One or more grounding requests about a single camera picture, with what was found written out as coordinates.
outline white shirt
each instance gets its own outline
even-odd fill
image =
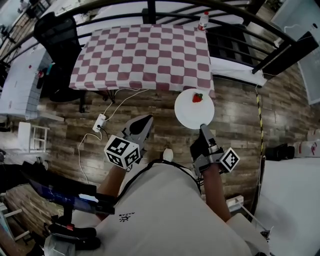
[[[128,182],[140,168],[127,174]],[[75,211],[78,228],[95,227],[101,246],[77,255],[255,256],[269,246],[243,215],[223,222],[202,200],[196,183],[180,169],[154,164],[140,175],[102,222]]]

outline wooden floor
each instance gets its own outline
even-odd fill
[[[209,125],[219,146],[232,147],[241,160],[236,169],[222,174],[224,193],[227,198],[243,195],[250,208],[255,193],[260,163],[261,131],[255,88],[234,81],[214,79],[216,99],[215,114]],[[319,106],[309,106],[306,90],[297,65],[274,77],[263,88],[258,88],[262,108],[264,139],[267,146],[293,143],[304,140],[308,130],[319,128]],[[113,113],[123,99],[132,95],[131,91],[120,91],[116,104],[107,111]],[[115,134],[129,119],[152,114],[154,126],[146,141],[148,150],[144,162],[157,159],[165,148],[174,152],[174,160],[186,167],[191,166],[189,147],[199,132],[183,127],[174,112],[175,99],[179,92],[149,90],[128,99],[104,128]],[[65,117],[65,122],[41,121],[50,127],[49,170],[62,176],[85,182],[78,164],[78,146],[92,127],[100,113],[110,101],[88,92],[85,113],[78,112],[78,101],[54,103],[42,99],[41,110]],[[8,148],[16,135],[0,133],[0,148]],[[102,133],[99,141],[88,136],[80,147],[81,165],[90,183],[98,185],[105,178],[111,165],[106,162],[103,148],[107,143]],[[7,163],[22,162],[22,158],[7,159]],[[41,235],[43,222],[49,223],[50,216],[61,214],[61,208],[41,199],[29,185],[8,191],[5,197],[12,210],[22,208],[24,214],[19,219],[30,231]]]

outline table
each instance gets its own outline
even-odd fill
[[[97,30],[82,49],[71,89],[214,90],[206,34],[191,26],[139,24]]]
[[[202,94],[202,101],[192,102],[194,94]],[[210,124],[215,115],[215,106],[212,99],[202,90],[187,89],[176,98],[174,113],[183,126],[198,130],[201,125]]]
[[[48,68],[51,62],[45,48],[26,52],[13,61],[0,98],[0,114],[24,117],[26,120],[41,116],[64,121],[62,117],[37,111],[42,90],[37,89],[37,74],[39,70]]]

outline power strip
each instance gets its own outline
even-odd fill
[[[104,114],[99,114],[98,118],[94,123],[92,130],[94,130],[96,133],[100,132],[101,128],[99,128],[98,126],[102,127],[105,120],[106,120],[106,116]]]

